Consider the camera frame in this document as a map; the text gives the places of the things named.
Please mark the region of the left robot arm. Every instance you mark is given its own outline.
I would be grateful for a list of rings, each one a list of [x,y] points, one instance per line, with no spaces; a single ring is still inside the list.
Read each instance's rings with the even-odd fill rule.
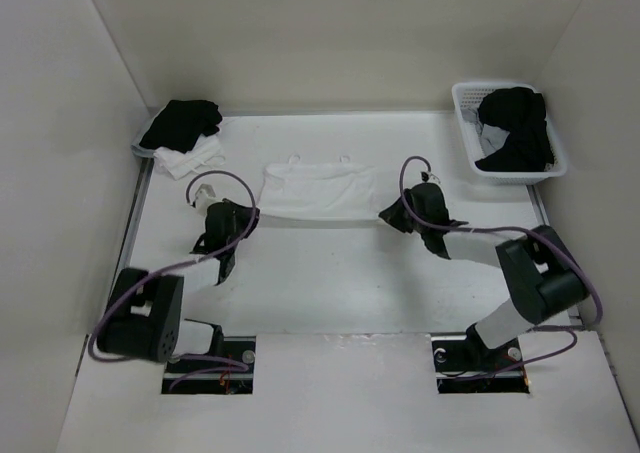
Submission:
[[[187,294],[229,279],[237,247],[253,233],[259,219],[255,205],[215,201],[206,207],[204,232],[187,259],[155,272],[122,269],[91,336],[94,357],[104,362],[136,359],[162,364],[172,357],[190,356],[202,371],[219,368],[225,350],[214,340],[219,328],[185,319],[183,303]]]

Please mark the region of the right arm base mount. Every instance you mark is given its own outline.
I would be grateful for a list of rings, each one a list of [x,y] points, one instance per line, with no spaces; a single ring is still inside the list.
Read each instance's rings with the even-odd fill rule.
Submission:
[[[529,393],[523,366],[503,372],[523,360],[517,339],[481,353],[460,335],[432,337],[431,346],[440,394]]]

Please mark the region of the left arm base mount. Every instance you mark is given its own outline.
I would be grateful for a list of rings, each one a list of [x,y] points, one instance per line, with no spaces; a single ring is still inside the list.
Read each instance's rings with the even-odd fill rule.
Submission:
[[[165,366],[163,395],[251,395],[256,366],[255,337],[217,334],[206,353],[187,354]]]

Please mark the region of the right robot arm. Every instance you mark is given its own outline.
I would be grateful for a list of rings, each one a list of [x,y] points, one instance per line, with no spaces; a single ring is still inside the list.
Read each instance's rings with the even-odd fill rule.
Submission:
[[[426,249],[445,260],[466,260],[501,271],[508,299],[465,333],[464,357],[489,367],[500,348],[589,296],[573,258],[553,228],[525,233],[478,232],[452,219],[439,185],[423,182],[402,191],[378,217],[395,230],[420,236]]]

